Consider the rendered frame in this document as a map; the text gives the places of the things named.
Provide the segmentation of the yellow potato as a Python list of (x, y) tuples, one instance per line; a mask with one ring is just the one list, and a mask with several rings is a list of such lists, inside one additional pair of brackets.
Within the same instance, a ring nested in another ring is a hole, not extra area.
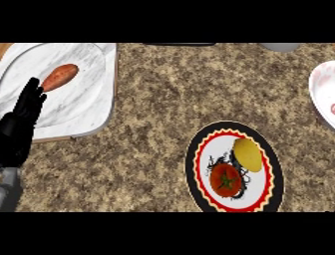
[(248, 138), (239, 138), (233, 142), (233, 155), (240, 166), (251, 172), (261, 169), (261, 154), (257, 144)]

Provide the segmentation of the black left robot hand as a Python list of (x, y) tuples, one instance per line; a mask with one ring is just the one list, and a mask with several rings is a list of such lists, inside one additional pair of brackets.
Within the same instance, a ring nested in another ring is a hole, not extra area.
[(20, 167), (26, 161), (33, 128), (47, 99), (39, 80), (31, 78), (16, 106), (0, 121), (0, 168)]

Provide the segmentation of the red tomato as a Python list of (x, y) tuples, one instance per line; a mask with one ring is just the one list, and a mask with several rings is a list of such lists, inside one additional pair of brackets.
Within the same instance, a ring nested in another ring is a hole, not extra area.
[(232, 197), (240, 190), (240, 176), (230, 164), (220, 163), (212, 167), (209, 186), (214, 193), (221, 197)]

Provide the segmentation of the black red white plate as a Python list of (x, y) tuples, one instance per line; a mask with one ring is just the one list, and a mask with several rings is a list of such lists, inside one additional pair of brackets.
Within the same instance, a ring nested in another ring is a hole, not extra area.
[[(251, 172), (233, 155), (233, 142), (248, 138), (258, 146), (261, 169)], [(232, 197), (218, 196), (209, 186), (211, 169), (230, 164), (240, 176), (240, 190)], [(190, 140), (184, 158), (186, 183), (195, 203), (205, 212), (274, 212), (282, 193), (283, 178), (273, 149), (260, 133), (238, 122), (217, 122), (205, 126)]]

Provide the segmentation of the orange sweet potato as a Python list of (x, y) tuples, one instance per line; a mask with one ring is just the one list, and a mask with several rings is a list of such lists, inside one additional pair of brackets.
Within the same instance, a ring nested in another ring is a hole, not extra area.
[(42, 82), (42, 89), (50, 92), (65, 86), (75, 78), (79, 68), (75, 64), (59, 66)]

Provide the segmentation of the white marble tray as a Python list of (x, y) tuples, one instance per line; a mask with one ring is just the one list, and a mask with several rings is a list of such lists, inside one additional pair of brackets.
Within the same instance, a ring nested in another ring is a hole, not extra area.
[(16, 43), (0, 61), (0, 119), (16, 105), (23, 86), (73, 64), (70, 82), (47, 93), (33, 140), (88, 135), (101, 130), (115, 97), (118, 52), (113, 43)]

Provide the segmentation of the grey round object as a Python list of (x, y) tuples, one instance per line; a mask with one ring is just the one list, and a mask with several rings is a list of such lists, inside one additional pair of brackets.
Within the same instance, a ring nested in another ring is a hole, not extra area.
[(263, 43), (261, 46), (273, 52), (291, 52), (300, 44), (298, 43)]

